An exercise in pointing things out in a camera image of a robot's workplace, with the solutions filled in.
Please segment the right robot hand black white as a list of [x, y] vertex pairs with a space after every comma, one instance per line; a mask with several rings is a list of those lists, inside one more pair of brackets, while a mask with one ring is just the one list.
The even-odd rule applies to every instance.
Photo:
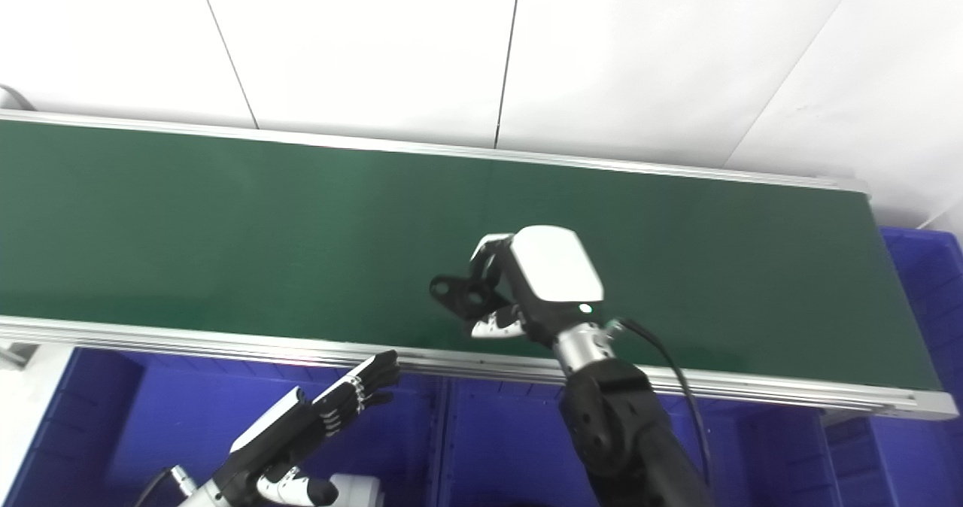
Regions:
[[580, 237], [560, 226], [482, 237], [469, 263], [469, 293], [481, 298], [466, 322], [471, 338], [525, 336], [546, 348], [574, 326], [599, 323], [604, 305]]

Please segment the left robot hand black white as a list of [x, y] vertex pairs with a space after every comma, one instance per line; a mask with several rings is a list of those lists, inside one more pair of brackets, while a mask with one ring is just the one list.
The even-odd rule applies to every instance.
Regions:
[[393, 399], [399, 383], [395, 350], [368, 357], [323, 393], [310, 399], [294, 387], [232, 443], [226, 462], [204, 484], [213, 506], [330, 506], [339, 496], [331, 480], [301, 465], [331, 436], [353, 424], [362, 411]]

